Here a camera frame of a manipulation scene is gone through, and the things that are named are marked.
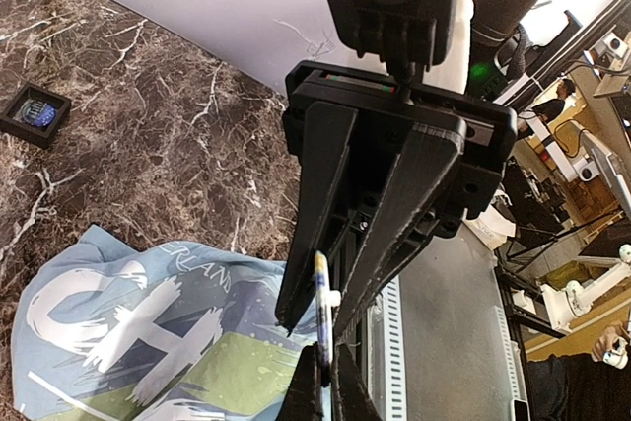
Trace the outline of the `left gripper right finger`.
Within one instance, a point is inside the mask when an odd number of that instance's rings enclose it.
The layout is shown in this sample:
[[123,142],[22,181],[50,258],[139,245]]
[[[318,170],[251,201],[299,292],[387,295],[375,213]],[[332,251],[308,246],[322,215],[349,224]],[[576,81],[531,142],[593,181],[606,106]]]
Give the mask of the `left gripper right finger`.
[[341,290],[334,336],[341,338],[381,285],[381,267],[398,250],[445,187],[465,142],[466,126],[415,125],[388,174],[382,199]]

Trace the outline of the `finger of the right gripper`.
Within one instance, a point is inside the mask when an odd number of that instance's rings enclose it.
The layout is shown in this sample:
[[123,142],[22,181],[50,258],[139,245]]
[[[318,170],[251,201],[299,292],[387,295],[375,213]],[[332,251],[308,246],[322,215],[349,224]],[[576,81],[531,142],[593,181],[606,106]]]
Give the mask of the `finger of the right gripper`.
[[325,418],[319,346],[305,347],[283,400],[283,421],[322,421]]
[[330,379],[333,420],[382,420],[369,396],[351,349],[346,344],[334,348]]

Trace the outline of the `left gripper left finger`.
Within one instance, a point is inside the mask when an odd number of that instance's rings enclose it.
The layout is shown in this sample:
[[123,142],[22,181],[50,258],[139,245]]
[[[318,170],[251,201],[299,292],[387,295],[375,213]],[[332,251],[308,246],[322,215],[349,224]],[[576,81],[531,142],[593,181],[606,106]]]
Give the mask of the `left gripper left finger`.
[[326,239],[356,117],[356,109],[326,102],[316,102],[306,112],[298,219],[275,310],[288,332],[294,331],[315,294],[313,257]]

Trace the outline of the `dark round brooch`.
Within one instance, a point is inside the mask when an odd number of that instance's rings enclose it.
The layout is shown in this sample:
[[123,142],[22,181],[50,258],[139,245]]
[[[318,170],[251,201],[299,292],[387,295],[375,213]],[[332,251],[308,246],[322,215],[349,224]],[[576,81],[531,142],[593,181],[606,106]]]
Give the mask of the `dark round brooch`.
[[321,384],[327,387],[330,385],[334,357],[332,310],[340,305],[341,294],[331,289],[328,260],[319,250],[315,252],[314,267],[318,366]]

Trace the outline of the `light blue printed t-shirt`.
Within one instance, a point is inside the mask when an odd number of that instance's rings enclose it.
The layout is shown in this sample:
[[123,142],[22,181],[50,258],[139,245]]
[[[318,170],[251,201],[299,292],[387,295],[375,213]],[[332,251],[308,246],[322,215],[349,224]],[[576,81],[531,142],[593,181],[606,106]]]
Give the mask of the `light blue printed t-shirt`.
[[14,405],[31,420],[272,420],[305,346],[275,307],[285,265],[173,241],[138,251],[100,227],[23,290]]

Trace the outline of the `removed round pin brooch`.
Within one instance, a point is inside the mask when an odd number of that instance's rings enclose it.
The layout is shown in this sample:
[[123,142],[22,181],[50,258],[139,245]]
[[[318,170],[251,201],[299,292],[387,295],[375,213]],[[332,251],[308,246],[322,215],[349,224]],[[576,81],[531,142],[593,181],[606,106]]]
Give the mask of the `removed round pin brooch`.
[[18,114],[23,123],[40,129],[50,125],[55,116],[56,109],[53,105],[36,99],[26,99]]

